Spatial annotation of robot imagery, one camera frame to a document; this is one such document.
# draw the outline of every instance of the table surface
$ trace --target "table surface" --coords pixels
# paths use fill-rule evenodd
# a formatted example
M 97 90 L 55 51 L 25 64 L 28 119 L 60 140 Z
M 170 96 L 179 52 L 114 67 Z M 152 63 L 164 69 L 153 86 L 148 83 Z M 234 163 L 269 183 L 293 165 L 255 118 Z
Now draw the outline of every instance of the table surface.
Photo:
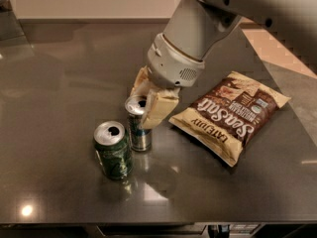
M 104 121 L 127 124 L 124 102 L 164 24 L 23 28 L 30 44 L 0 42 L 0 223 L 317 222 L 317 148 L 303 126 L 316 123 L 316 105 L 303 111 L 316 104 L 316 80 L 269 73 L 239 28 L 173 113 L 232 70 L 278 89 L 273 75 L 304 104 L 277 111 L 234 168 L 164 121 L 124 181 L 103 176 L 93 132 Z

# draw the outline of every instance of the silver can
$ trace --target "silver can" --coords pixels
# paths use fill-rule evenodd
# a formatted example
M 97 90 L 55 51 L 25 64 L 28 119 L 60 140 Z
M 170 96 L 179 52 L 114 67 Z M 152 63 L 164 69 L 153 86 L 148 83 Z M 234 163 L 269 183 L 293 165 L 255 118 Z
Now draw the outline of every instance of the silver can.
M 131 96 L 126 101 L 128 111 L 128 131 L 131 148 L 143 152 L 152 146 L 152 130 L 141 129 L 141 118 L 145 113 L 147 98 L 144 96 Z
M 104 174 L 109 179 L 123 179 L 132 169 L 129 136 L 125 127 L 109 121 L 98 126 L 94 133 L 96 154 Z

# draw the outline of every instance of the green can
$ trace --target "green can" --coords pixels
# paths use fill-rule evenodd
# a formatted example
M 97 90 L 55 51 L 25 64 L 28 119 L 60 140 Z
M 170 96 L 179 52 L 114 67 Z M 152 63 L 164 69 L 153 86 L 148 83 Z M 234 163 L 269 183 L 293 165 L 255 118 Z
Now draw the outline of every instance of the green can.
M 123 179 L 132 169 L 129 134 L 116 121 L 98 126 L 94 133 L 94 145 L 104 174 L 109 179 Z

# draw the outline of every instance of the can opening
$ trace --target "can opening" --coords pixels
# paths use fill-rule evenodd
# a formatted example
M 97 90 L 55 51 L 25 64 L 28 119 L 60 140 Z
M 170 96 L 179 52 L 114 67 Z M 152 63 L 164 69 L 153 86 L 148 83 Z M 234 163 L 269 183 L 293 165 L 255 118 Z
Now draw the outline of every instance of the can opening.
M 114 127 L 114 126 L 110 127 L 108 129 L 108 131 L 111 133 L 111 136 L 117 136 L 120 133 L 119 129 L 117 127 Z
M 140 100 L 140 101 L 139 101 L 139 105 L 140 105 L 141 107 L 145 107 L 146 104 L 147 104 L 147 101 L 145 101 L 145 100 Z

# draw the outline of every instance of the can lid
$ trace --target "can lid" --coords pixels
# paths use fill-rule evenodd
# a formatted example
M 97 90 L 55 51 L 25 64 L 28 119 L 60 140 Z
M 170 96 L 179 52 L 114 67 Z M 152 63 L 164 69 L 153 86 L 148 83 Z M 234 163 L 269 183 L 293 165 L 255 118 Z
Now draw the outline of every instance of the can lid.
M 94 140 L 102 146 L 113 146 L 125 136 L 125 127 L 118 122 L 109 121 L 100 124 L 94 133 Z
M 130 114 L 142 116 L 145 113 L 147 97 L 131 96 L 126 101 L 126 109 Z

